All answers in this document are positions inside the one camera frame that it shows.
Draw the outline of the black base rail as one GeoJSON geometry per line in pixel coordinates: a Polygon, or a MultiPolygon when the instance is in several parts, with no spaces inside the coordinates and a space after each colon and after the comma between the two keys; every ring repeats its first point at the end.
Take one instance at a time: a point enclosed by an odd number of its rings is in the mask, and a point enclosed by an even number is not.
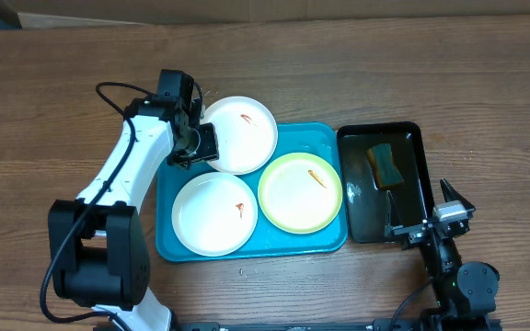
{"type": "MultiPolygon", "coordinates": [[[[373,322],[357,323],[314,323],[314,324],[244,324],[244,325],[219,325],[213,323],[178,323],[168,330],[181,331],[420,331],[430,330],[428,326],[421,326],[421,322],[415,319],[400,319],[390,328],[390,319],[375,319],[373,322]]],[[[479,330],[479,331],[502,331],[500,320],[490,320],[490,328],[485,322],[469,322],[459,326],[452,323],[444,323],[442,328],[434,330],[479,330]]]]}

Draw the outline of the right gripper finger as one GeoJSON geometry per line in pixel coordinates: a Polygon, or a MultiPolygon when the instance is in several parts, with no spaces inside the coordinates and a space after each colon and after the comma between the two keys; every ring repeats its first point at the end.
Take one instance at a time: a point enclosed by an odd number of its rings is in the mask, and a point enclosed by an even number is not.
{"type": "Polygon", "coordinates": [[[459,201],[467,212],[474,212],[476,207],[458,193],[446,178],[440,179],[441,191],[446,202],[459,201]]]}
{"type": "Polygon", "coordinates": [[[403,227],[401,218],[398,214],[398,206],[392,195],[388,190],[386,192],[386,224],[384,235],[385,237],[393,237],[394,231],[403,227]]]}

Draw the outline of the yellow green plate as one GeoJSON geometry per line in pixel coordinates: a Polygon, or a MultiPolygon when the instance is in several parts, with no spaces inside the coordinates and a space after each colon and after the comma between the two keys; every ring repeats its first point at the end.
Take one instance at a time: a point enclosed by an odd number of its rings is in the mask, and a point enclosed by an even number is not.
{"type": "Polygon", "coordinates": [[[323,158],[290,153],[263,171],[258,201],[265,217],[290,234],[312,234],[330,225],[342,205],[338,172],[323,158]]]}

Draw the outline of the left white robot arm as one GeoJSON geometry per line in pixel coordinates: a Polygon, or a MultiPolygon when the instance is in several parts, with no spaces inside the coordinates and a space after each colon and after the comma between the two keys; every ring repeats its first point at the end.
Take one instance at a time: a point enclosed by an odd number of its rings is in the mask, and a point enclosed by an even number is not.
{"type": "Polygon", "coordinates": [[[150,257],[140,209],[162,164],[183,169],[218,158],[215,128],[202,123],[202,91],[180,70],[164,69],[122,117],[121,137],[74,200],[48,213],[51,262],[40,309],[56,324],[105,317],[115,330],[176,330],[172,311],[149,288],[150,257]]]}

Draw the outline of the black water tray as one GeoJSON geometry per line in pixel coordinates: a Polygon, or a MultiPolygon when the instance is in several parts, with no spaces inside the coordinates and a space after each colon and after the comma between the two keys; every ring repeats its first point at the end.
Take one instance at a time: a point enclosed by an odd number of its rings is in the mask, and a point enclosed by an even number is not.
{"type": "Polygon", "coordinates": [[[393,242],[385,237],[386,192],[374,182],[366,151],[389,143],[405,182],[390,188],[404,227],[417,225],[432,213],[434,199],[420,127],[411,121],[349,125],[337,132],[340,167],[352,241],[393,242]]]}

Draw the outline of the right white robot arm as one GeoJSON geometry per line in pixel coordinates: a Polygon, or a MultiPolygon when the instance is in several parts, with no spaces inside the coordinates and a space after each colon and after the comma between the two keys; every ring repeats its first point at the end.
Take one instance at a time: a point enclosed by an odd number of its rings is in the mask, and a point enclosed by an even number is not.
{"type": "Polygon", "coordinates": [[[400,224],[395,198],[387,195],[386,232],[404,250],[418,248],[428,280],[396,309],[388,330],[489,330],[502,331],[501,321],[489,318],[496,310],[500,273],[485,262],[464,262],[455,239],[469,231],[476,207],[444,178],[440,180],[444,202],[433,207],[432,216],[414,226],[400,224]],[[433,289],[437,306],[416,319],[399,317],[425,289],[433,289]]]}

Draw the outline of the white plate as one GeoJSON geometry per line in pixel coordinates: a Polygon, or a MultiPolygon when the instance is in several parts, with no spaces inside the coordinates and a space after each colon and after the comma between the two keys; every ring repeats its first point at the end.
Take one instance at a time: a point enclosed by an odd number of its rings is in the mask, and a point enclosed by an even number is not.
{"type": "Polygon", "coordinates": [[[264,166],[278,141],[275,118],[250,97],[225,97],[204,112],[202,123],[214,126],[218,158],[208,165],[219,172],[245,175],[264,166]]]}
{"type": "Polygon", "coordinates": [[[234,175],[211,172],[193,178],[179,191],[172,225],[189,251],[220,257],[248,241],[257,226],[258,211],[248,184],[234,175]]]}

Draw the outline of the white plate top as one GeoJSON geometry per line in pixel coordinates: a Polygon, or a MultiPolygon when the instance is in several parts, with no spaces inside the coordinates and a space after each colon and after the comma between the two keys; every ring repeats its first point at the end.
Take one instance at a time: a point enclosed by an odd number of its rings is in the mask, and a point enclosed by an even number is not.
{"type": "Polygon", "coordinates": [[[218,158],[208,165],[219,172],[245,175],[264,166],[278,141],[275,118],[250,97],[225,97],[204,112],[202,123],[214,126],[218,158]]]}

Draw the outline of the white plate bottom left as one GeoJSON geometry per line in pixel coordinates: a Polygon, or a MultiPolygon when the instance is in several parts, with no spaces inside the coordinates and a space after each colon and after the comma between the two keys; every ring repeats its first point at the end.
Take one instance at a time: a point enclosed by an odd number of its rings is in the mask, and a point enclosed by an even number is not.
{"type": "Polygon", "coordinates": [[[248,241],[257,226],[258,211],[248,184],[234,175],[211,172],[193,178],[179,191],[172,225],[189,251],[220,257],[248,241]]]}

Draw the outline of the teal plastic tray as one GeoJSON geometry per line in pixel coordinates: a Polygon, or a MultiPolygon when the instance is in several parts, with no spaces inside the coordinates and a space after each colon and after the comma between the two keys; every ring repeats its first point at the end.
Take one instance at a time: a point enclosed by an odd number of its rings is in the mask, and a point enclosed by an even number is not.
{"type": "MultiPolygon", "coordinates": [[[[272,158],[290,153],[307,153],[328,162],[338,175],[340,159],[336,133],[319,122],[280,124],[278,143],[272,158]]],[[[176,236],[173,226],[173,204],[177,194],[196,176],[212,173],[206,164],[193,165],[184,170],[162,164],[157,171],[156,190],[156,249],[171,262],[207,261],[185,247],[176,236]]],[[[337,199],[338,214],[325,228],[312,234],[290,234],[267,220],[258,212],[256,229],[248,241],[224,259],[252,257],[280,257],[300,254],[327,253],[339,249],[347,238],[347,215],[344,198],[337,199]]]]}

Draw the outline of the green yellow sponge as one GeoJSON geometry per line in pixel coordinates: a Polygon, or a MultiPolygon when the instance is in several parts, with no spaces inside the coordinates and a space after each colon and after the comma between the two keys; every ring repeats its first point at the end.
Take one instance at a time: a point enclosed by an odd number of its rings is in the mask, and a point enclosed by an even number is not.
{"type": "Polygon", "coordinates": [[[366,154],[378,189],[388,190],[405,182],[395,164],[389,143],[377,144],[368,149],[366,154]]]}

